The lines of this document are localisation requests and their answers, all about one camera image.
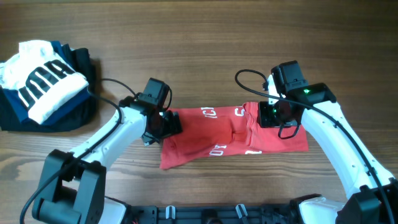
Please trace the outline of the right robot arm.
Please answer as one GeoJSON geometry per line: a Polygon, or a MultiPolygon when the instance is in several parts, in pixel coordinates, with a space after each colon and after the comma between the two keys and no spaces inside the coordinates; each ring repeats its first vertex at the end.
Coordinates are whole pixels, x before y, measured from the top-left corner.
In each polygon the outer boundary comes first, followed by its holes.
{"type": "Polygon", "coordinates": [[[397,179],[368,151],[324,83],[291,90],[268,82],[267,114],[280,128],[295,121],[316,140],[336,170],[346,203],[321,195],[293,202],[300,223],[397,223],[397,179]]]}

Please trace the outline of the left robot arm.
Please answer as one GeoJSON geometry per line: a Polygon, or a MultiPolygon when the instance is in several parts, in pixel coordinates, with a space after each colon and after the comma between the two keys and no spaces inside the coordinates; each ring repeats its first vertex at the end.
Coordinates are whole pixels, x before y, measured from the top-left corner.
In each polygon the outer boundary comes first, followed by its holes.
{"type": "Polygon", "coordinates": [[[165,110],[163,102],[129,96],[86,143],[69,152],[53,150],[26,203],[32,217],[44,223],[134,223],[131,205],[105,195],[106,174],[136,139],[150,145],[182,132],[178,113],[165,110]]]}

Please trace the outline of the red t-shirt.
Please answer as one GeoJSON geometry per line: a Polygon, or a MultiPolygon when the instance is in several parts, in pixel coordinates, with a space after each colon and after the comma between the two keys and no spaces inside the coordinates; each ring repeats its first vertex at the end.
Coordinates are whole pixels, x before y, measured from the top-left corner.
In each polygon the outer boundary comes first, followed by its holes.
{"type": "Polygon", "coordinates": [[[257,102],[173,109],[182,132],[164,139],[160,168],[167,170],[202,157],[308,151],[303,127],[294,137],[281,139],[279,128],[260,127],[257,109],[257,102]]]}

